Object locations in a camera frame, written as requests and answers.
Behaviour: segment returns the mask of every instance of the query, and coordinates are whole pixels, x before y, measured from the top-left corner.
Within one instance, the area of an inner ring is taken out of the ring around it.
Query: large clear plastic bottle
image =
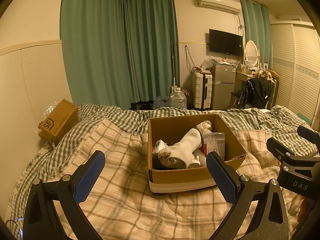
[[[173,88],[173,92],[169,99],[169,106],[179,109],[187,109],[187,98],[180,88]]]

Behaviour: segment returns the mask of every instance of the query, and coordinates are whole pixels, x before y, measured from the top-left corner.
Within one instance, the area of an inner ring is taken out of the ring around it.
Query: curtain
[[[62,0],[60,38],[77,105],[129,109],[169,95],[171,41],[179,77],[173,0]]]
[[[268,7],[254,4],[252,0],[240,0],[244,14],[245,38],[252,40],[260,51],[260,62],[268,62],[272,68],[272,36]]]
[[[169,95],[173,44],[179,85],[177,27],[173,0],[124,0],[124,29],[133,100]]]

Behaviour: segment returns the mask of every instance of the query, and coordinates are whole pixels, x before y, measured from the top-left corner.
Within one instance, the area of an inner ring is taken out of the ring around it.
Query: metal screw
[[[275,185],[275,186],[278,185],[278,181],[276,181],[275,179],[272,179],[272,180],[271,180],[271,183],[272,183],[273,185]]]
[[[35,179],[34,181],[33,181],[33,184],[34,185],[38,185],[40,183],[40,180],[39,179]]]
[[[243,181],[249,181],[249,177],[247,176],[247,175],[242,175],[241,176],[241,179],[243,180]]]
[[[63,181],[69,181],[70,179],[71,179],[70,175],[64,175],[64,176],[62,177],[62,180],[63,180]]]

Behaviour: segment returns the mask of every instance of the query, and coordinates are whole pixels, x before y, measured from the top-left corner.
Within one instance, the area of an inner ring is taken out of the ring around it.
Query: white suitcase
[[[192,75],[193,106],[199,110],[210,108],[212,75],[194,72]]]

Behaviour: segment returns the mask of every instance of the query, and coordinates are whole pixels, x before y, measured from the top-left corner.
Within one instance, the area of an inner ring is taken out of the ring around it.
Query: plaid blanket
[[[40,178],[46,182],[53,179],[55,174],[61,173],[68,165],[70,157],[73,156],[80,142],[93,131],[103,118],[110,120],[127,133],[142,135],[148,131],[148,119],[150,118],[207,113],[209,112],[180,110],[172,107],[164,107],[154,111],[122,111],[116,106],[83,104],[79,108],[79,123],[64,136],[55,149],[46,144],[21,174],[10,199],[9,208],[12,208],[12,211],[9,218],[17,220],[24,216],[33,180]],[[300,138],[296,133],[299,125],[307,124],[285,107],[275,106],[266,114],[258,109],[250,111],[230,109],[220,112],[219,115],[232,131],[242,129],[268,131],[292,149],[296,155],[318,156],[316,147]],[[18,227],[14,223],[9,223],[8,226],[19,239]]]
[[[277,177],[278,161],[266,148],[270,132],[238,130],[235,135],[247,152],[238,169],[255,181]],[[153,195],[147,176],[148,136],[132,135],[107,119],[88,134],[76,148],[69,165],[56,179],[72,174],[95,150],[105,153],[106,166],[87,200],[80,204],[84,214],[103,239],[208,239],[227,215],[226,203],[217,187],[170,195]],[[302,198],[285,195],[290,235],[297,225]],[[237,238],[244,235],[253,216],[252,204]],[[58,215],[67,235],[76,239],[60,205]]]

